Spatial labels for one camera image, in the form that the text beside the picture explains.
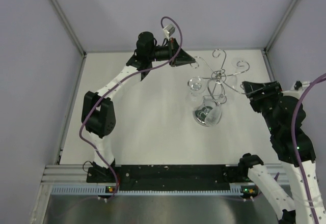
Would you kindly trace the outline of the ribbed clear flute glass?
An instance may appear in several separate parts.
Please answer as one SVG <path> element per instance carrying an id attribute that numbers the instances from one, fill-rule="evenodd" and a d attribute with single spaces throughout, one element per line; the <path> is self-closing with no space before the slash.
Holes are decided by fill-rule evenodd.
<path id="1" fill-rule="evenodd" d="M 217 98 L 205 96 L 203 99 L 204 123 L 208 127 L 217 125 L 222 117 L 222 105 Z"/>

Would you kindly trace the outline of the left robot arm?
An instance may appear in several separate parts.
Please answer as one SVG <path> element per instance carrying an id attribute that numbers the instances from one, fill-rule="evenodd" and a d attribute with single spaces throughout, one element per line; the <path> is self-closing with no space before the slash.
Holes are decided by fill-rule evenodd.
<path id="1" fill-rule="evenodd" d="M 103 181 L 114 179 L 115 158 L 108 135 L 116 125 L 115 104 L 134 85 L 142 82 L 150 71 L 153 62 L 163 61 L 165 65 L 178 67 L 194 64 L 195 58 L 180 48 L 175 38 L 164 39 L 162 45 L 151 32 L 142 32 L 138 36 L 136 49 L 122 71 L 107 85 L 96 92 L 88 91 L 84 96 L 82 108 L 82 130 L 86 130 L 90 139 L 84 141 L 94 149 L 92 166 L 98 170 Z"/>

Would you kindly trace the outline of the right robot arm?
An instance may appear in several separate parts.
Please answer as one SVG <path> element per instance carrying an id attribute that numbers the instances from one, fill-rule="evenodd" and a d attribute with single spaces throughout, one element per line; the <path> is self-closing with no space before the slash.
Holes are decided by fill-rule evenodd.
<path id="1" fill-rule="evenodd" d="M 272 206 L 278 223 L 325 223 L 325 207 L 316 176 L 313 143 L 301 129 L 306 117 L 303 97 L 312 87 L 297 81 L 284 91 L 277 81 L 244 81 L 242 88 L 253 111 L 260 113 L 270 132 L 273 150 L 286 173 L 291 194 L 278 184 L 257 155 L 245 154 L 238 176 L 252 181 Z"/>

